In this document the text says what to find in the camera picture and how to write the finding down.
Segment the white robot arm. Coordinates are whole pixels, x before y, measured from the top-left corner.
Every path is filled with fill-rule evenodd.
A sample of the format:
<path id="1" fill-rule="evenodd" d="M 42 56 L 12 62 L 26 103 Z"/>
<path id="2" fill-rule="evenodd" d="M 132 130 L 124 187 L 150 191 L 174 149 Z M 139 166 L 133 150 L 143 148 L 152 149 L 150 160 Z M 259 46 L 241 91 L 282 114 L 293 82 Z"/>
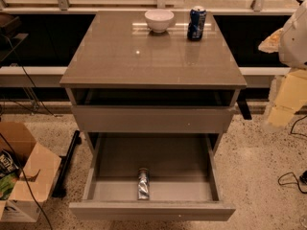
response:
<path id="1" fill-rule="evenodd" d="M 258 50 L 277 52 L 279 61 L 290 67 L 266 109 L 266 130 L 276 131 L 307 104 L 307 1 L 299 5 L 282 28 L 262 41 Z"/>

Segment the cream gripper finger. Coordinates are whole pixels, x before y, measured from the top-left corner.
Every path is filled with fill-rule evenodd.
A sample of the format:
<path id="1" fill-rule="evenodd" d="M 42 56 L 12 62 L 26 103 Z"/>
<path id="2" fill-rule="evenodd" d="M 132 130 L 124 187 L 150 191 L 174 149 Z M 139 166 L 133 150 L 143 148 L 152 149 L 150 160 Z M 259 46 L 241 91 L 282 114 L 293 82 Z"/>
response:
<path id="1" fill-rule="evenodd" d="M 272 82 L 263 128 L 277 132 L 307 104 L 307 70 L 292 68 L 284 77 Z"/>
<path id="2" fill-rule="evenodd" d="M 269 35 L 259 44 L 258 50 L 268 54 L 277 52 L 282 31 L 283 29 L 280 28 Z"/>

